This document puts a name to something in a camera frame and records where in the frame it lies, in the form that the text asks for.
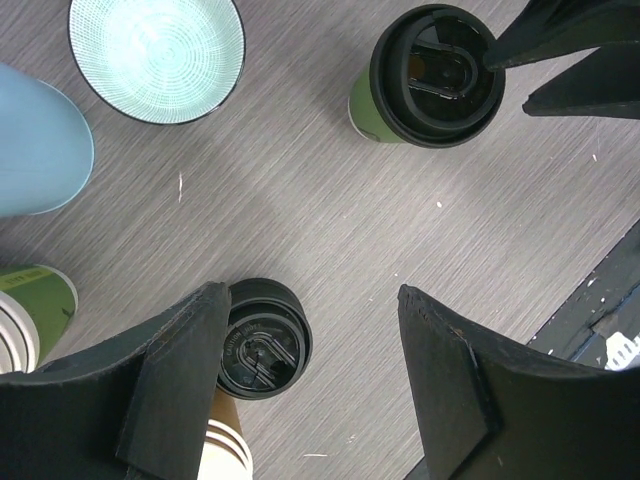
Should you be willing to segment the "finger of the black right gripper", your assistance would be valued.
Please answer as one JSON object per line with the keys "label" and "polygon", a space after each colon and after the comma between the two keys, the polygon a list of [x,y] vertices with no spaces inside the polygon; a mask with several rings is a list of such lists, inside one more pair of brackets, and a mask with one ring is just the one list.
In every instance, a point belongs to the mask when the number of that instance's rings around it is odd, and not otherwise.
{"label": "finger of the black right gripper", "polygon": [[639,45],[603,46],[534,91],[529,116],[639,118]]}
{"label": "finger of the black right gripper", "polygon": [[489,47],[484,64],[508,69],[638,40],[637,1],[530,1]]}

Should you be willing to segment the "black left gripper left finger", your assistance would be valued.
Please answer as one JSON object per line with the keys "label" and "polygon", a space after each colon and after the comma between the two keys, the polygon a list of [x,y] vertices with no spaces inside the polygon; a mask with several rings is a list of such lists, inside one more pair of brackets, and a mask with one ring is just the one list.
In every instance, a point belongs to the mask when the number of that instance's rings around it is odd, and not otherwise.
{"label": "black left gripper left finger", "polygon": [[5,479],[194,479],[231,307],[208,282],[155,317],[1,378]]}

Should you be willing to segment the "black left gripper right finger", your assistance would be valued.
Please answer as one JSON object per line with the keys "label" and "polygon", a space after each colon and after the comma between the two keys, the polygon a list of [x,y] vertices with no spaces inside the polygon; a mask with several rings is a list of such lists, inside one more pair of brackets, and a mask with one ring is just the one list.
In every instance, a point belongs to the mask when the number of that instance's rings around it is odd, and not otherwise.
{"label": "black left gripper right finger", "polygon": [[639,373],[540,353],[416,287],[400,337],[424,451],[414,479],[635,479]]}

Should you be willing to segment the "brown paper cup stack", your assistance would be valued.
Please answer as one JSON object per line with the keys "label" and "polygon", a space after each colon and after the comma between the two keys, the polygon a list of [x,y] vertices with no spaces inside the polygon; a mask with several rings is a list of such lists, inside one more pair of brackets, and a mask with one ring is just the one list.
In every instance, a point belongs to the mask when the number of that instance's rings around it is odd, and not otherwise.
{"label": "brown paper cup stack", "polygon": [[252,480],[254,461],[233,397],[217,388],[206,425],[198,480]]}

